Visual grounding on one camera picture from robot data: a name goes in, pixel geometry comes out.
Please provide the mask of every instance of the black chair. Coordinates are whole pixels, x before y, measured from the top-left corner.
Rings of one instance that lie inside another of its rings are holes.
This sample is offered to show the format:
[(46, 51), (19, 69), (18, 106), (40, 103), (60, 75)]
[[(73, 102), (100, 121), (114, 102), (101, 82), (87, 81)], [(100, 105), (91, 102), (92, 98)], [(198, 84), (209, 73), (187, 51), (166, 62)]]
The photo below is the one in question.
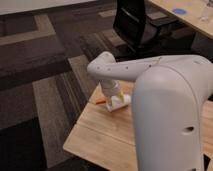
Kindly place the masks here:
[(174, 22), (175, 18), (166, 15), (154, 20), (147, 17), (144, 0), (117, 0), (113, 28), (134, 53), (138, 54), (141, 49), (149, 48), (156, 41), (162, 27)]

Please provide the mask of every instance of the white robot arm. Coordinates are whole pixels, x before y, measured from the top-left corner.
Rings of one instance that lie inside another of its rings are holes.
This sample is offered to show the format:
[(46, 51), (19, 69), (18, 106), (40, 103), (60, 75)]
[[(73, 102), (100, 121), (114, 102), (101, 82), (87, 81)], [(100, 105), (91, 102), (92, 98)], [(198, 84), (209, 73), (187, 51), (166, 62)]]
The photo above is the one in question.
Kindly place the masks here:
[(211, 62), (177, 55), (116, 63), (103, 52), (88, 72), (110, 95), (119, 87), (114, 79), (136, 81), (132, 111), (139, 170), (204, 171), (200, 117), (213, 93)]

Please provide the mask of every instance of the floor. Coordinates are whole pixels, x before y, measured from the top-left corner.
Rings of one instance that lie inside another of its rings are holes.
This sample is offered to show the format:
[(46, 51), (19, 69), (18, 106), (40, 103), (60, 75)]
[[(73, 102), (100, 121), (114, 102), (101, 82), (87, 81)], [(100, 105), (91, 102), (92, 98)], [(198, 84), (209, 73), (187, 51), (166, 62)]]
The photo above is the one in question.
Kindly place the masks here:
[(0, 15), (78, 4), (89, 1), (94, 0), (1, 0)]
[[(2, 170), (104, 170), (62, 146), (97, 85), (88, 63), (105, 50), (128, 51), (112, 29), (115, 9), (114, 0), (101, 0), (0, 16)], [(170, 39), (184, 50), (177, 37), (174, 30)]]

